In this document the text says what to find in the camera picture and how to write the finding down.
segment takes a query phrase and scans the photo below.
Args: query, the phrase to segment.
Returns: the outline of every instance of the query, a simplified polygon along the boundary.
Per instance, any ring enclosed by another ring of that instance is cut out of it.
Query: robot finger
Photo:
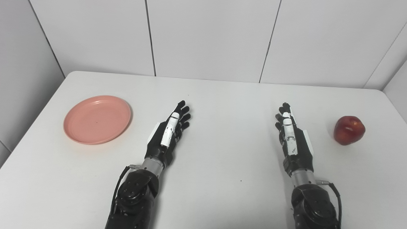
[[[285,110],[285,108],[282,107],[282,106],[278,109],[278,111],[280,111],[281,114],[284,114],[284,112],[287,112],[287,111]]]
[[[178,103],[177,107],[175,108],[174,112],[180,114],[182,114],[182,110],[181,108],[183,108],[185,106],[185,100],[182,100],[181,102]]]
[[[283,103],[282,106],[283,106],[283,108],[284,108],[284,110],[285,110],[286,112],[291,113],[290,104],[288,104],[288,103]]]
[[[191,118],[191,114],[186,114],[182,117],[182,119],[179,121],[181,124],[184,124],[186,121],[188,121]]]
[[[162,134],[161,145],[168,146],[171,143],[171,138],[174,135],[175,129],[179,124],[179,114],[177,112],[173,112],[170,117],[166,121],[166,127],[164,133]]]
[[[282,123],[283,118],[281,114],[276,114],[276,119],[278,122]]]
[[[182,115],[185,115],[186,113],[188,113],[189,112],[189,106],[186,106],[186,107],[184,107],[184,108],[182,108],[182,110],[181,110],[181,116]]]
[[[184,130],[189,127],[189,122],[185,122],[182,124],[181,129]]]
[[[276,128],[277,128],[278,130],[281,130],[281,123],[280,123],[280,122],[276,122]]]

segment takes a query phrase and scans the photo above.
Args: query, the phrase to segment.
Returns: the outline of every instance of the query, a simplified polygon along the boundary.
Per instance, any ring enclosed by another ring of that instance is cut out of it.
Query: robotic hand
[[[154,199],[158,194],[158,177],[173,160],[174,148],[189,127],[189,107],[178,103],[166,121],[156,125],[147,144],[141,166],[127,166],[117,182],[105,229],[147,229]],[[120,182],[130,172],[119,188]]]
[[[284,170],[294,184],[291,203],[295,228],[340,229],[342,206],[338,190],[333,183],[315,180],[307,132],[297,127],[288,103],[283,103],[279,111],[276,128],[280,131],[279,138],[285,156]],[[335,192],[339,204],[338,220],[328,192],[319,185],[329,185]]]

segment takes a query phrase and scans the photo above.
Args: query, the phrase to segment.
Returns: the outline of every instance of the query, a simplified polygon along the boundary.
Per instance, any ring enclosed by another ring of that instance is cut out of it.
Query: white wall
[[[283,0],[261,82],[363,88],[407,22],[406,12],[407,1],[400,0]],[[376,75],[372,80],[381,83],[369,88],[382,89],[390,77]]]
[[[31,0],[73,70],[382,89],[407,55],[401,0]]]
[[[65,75],[154,75],[144,0],[31,0]]]
[[[258,82],[279,0],[148,0],[157,76]]]
[[[0,166],[63,81],[27,0],[0,1]]]
[[[383,92],[407,122],[407,62],[400,68]]]

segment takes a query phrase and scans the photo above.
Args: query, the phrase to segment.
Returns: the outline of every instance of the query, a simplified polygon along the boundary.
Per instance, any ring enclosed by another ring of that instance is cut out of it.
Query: pink plate
[[[129,105],[121,98],[100,95],[83,100],[66,115],[63,129],[72,140],[88,145],[119,136],[130,122]]]

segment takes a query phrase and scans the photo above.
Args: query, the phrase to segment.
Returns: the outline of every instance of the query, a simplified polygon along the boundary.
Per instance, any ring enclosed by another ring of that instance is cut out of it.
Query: black cable
[[[329,187],[331,187],[332,191],[335,193],[336,197],[338,198],[338,229],[341,229],[341,221],[342,221],[342,201],[341,195],[339,194],[338,189],[336,189],[333,183],[329,183]]]
[[[117,190],[119,189],[120,182],[122,181],[123,177],[126,175],[127,171],[129,171],[130,167],[126,166],[126,168],[123,170],[122,174],[119,177],[119,180],[117,181],[116,188],[114,189],[113,193],[113,199],[112,199],[112,205],[110,206],[110,214],[113,214],[113,208],[114,208],[114,200],[116,199],[116,194]]]

